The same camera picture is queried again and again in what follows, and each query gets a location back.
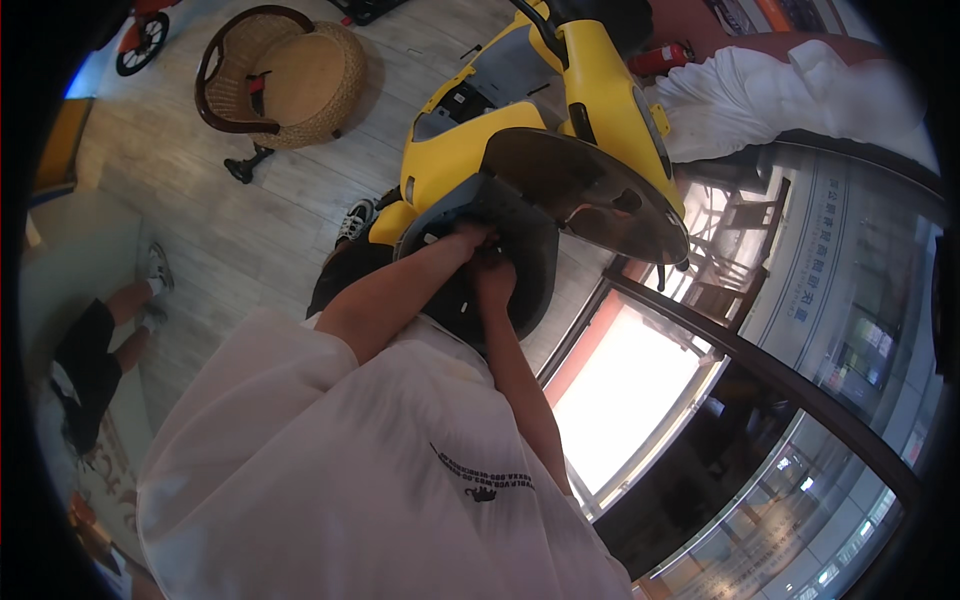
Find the woven seat cushion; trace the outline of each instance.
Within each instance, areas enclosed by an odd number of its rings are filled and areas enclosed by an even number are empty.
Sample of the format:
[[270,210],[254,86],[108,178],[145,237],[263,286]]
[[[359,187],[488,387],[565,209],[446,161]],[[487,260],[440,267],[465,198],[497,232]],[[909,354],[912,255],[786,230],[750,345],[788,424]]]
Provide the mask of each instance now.
[[264,116],[290,127],[323,110],[344,77],[344,51],[328,36],[290,37],[260,59],[255,73],[271,71],[263,90]]

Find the person in white t-shirt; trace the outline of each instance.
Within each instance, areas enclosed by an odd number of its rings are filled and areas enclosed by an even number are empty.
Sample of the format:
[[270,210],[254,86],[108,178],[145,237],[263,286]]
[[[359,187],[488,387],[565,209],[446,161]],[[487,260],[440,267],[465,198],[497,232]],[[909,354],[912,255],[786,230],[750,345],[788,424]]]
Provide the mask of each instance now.
[[[355,208],[351,242],[372,219]],[[137,529],[168,598],[632,597],[507,316],[513,265],[471,261],[489,233],[458,224],[303,326],[238,326],[141,472]],[[487,361],[420,314],[467,263]]]

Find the wooden floor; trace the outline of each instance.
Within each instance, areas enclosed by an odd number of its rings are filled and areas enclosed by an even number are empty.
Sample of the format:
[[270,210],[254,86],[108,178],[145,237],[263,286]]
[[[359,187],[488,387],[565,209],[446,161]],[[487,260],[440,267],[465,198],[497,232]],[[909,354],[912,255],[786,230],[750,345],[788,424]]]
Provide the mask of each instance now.
[[[301,320],[347,207],[399,179],[403,139],[429,96],[513,18],[506,0],[410,0],[354,27],[369,60],[369,87],[336,141],[281,151],[241,185],[225,157],[247,157],[245,135],[216,132],[193,104],[197,64],[213,34],[262,0],[190,0],[166,12],[171,34],[143,71],[112,67],[78,155],[80,188],[99,187],[143,214],[141,256],[166,249],[176,293],[160,300],[170,321],[140,362],[156,432],[204,362],[244,316],[269,306]],[[342,15],[324,0],[285,1],[315,20]],[[550,309],[523,342],[536,371],[587,299],[610,255],[563,236]]]

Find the black shorts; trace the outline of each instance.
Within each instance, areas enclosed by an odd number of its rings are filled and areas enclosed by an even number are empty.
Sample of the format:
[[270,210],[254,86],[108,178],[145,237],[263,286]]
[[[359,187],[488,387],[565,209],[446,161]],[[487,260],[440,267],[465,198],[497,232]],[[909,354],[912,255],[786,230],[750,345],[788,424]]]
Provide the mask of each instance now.
[[53,384],[63,402],[70,442],[81,455],[96,445],[100,420],[123,376],[120,363],[108,351],[113,328],[113,315],[107,306],[94,300],[70,326],[54,353],[54,360],[66,371],[80,399],[78,405]]
[[[330,301],[351,283],[386,267],[393,259],[393,246],[366,241],[355,242],[349,248],[334,254],[313,288],[313,298],[306,309],[306,318],[309,319],[324,310]],[[461,312],[465,302],[473,304],[473,292],[466,270],[461,269],[430,299],[422,312],[485,355],[483,326],[474,307],[466,314]]]

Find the yellow scooter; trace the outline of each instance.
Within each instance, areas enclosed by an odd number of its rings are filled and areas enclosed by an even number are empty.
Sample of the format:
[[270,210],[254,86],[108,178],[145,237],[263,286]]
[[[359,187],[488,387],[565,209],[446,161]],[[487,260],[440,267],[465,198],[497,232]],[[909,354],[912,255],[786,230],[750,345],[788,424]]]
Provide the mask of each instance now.
[[[393,246],[397,259],[443,235],[458,215],[494,224],[517,269],[509,310],[522,339],[549,304],[559,229],[661,265],[684,261],[689,246],[662,141],[666,115],[647,105],[621,57],[652,31],[649,5],[512,2],[514,21],[414,120],[400,185],[381,199],[370,241]],[[531,98],[558,73],[565,119]],[[448,302],[463,314],[450,318],[475,320],[482,339],[463,287],[464,303]]]

